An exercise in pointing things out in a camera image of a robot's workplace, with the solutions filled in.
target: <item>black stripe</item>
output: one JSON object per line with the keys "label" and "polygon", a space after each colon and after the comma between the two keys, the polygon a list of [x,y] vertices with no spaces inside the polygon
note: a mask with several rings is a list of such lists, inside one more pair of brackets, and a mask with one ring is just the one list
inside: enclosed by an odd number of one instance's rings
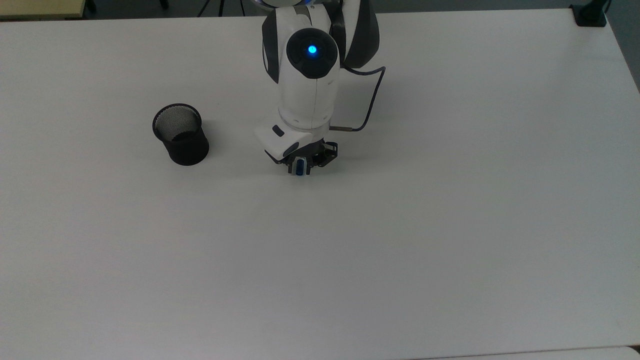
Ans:
{"label": "black stripe", "polygon": [[296,10],[296,14],[308,17],[309,22],[311,22],[311,14],[309,14],[309,9],[306,6],[294,6],[293,8]]}
{"label": "black stripe", "polygon": [[278,23],[276,20],[276,10],[273,10],[262,23],[262,45],[266,55],[267,64],[264,64],[267,74],[278,83],[280,77],[280,67],[278,66]]}

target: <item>white plastic casing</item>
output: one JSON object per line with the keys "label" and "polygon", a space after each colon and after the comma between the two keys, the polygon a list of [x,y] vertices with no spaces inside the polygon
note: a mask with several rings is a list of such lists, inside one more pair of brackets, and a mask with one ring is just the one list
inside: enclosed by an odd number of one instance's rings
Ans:
{"label": "white plastic casing", "polygon": [[[339,87],[340,61],[336,60],[326,76],[309,79],[293,67],[286,53],[287,43],[295,32],[316,28],[329,32],[331,20],[324,5],[307,5],[309,17],[296,13],[293,7],[278,8],[278,59],[280,74],[278,111],[270,114],[255,130],[265,150],[276,160],[288,155],[287,150],[297,144],[297,149],[320,141],[329,131],[335,98]],[[278,136],[273,127],[278,126],[284,135]]]}

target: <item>blue object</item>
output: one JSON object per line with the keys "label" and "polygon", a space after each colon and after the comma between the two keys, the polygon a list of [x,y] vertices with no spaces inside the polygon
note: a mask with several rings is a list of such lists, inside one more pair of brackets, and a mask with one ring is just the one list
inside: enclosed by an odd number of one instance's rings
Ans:
{"label": "blue object", "polygon": [[306,170],[305,161],[302,159],[298,159],[296,161],[296,175],[303,176],[305,174],[305,170]]}

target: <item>white table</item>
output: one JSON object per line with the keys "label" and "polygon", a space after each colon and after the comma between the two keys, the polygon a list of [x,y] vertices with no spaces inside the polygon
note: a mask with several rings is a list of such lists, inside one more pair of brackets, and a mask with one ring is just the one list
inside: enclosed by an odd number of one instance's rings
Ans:
{"label": "white table", "polygon": [[470,356],[465,360],[638,360],[640,355],[627,347],[591,348],[584,350],[528,352],[523,354],[502,354]]}
{"label": "white table", "polygon": [[[0,358],[640,343],[640,95],[608,26],[380,15],[369,125],[298,178],[252,135],[261,21],[0,24]],[[375,79],[341,81],[358,125]],[[173,102],[205,120],[194,167],[151,131]]]}

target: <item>black bracket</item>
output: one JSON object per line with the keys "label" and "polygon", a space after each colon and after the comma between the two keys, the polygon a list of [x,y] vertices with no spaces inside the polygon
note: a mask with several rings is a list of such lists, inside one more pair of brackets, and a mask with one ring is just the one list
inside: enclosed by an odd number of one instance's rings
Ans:
{"label": "black bracket", "polygon": [[571,5],[573,18],[578,26],[590,28],[604,28],[607,25],[607,18],[602,8],[609,0],[593,0],[587,5]]}
{"label": "black bracket", "polygon": [[[273,160],[276,164],[285,164],[289,168],[289,173],[293,173],[294,162],[296,159],[304,158],[307,162],[307,168],[304,173],[307,175],[311,174],[312,167],[325,167],[331,161],[338,157],[338,144],[335,142],[325,142],[324,139],[310,143],[307,146],[301,147],[300,149],[290,153],[282,160],[276,160],[270,153],[265,151],[267,155]],[[301,174],[298,169],[296,169],[296,175]]]}

